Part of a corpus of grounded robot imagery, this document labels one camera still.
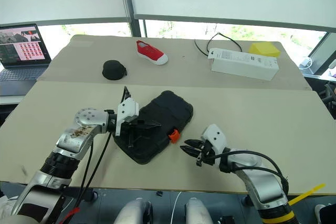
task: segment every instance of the yellow ring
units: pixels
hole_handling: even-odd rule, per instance
[[[262,219],[263,223],[265,224],[277,224],[277,223],[282,223],[287,220],[290,220],[291,218],[295,217],[293,211],[291,211],[289,214],[286,214],[284,216],[278,217],[278,218],[273,218],[273,219]]]

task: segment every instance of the laptop keyboard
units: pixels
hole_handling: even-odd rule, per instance
[[[4,69],[0,73],[0,81],[36,80],[45,68]]]

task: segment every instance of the red shoe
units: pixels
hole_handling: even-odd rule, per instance
[[[138,40],[137,42],[138,55],[142,58],[149,60],[155,65],[163,65],[167,63],[168,56],[151,45]]]

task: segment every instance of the orange clip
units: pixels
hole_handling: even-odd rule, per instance
[[[174,129],[173,133],[168,135],[168,137],[170,138],[170,140],[172,141],[173,144],[175,144],[177,142],[177,140],[180,139],[180,133],[177,129]]]

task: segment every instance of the white box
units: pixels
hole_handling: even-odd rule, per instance
[[[277,58],[212,48],[208,59],[214,59],[211,70],[270,81],[278,72]]]

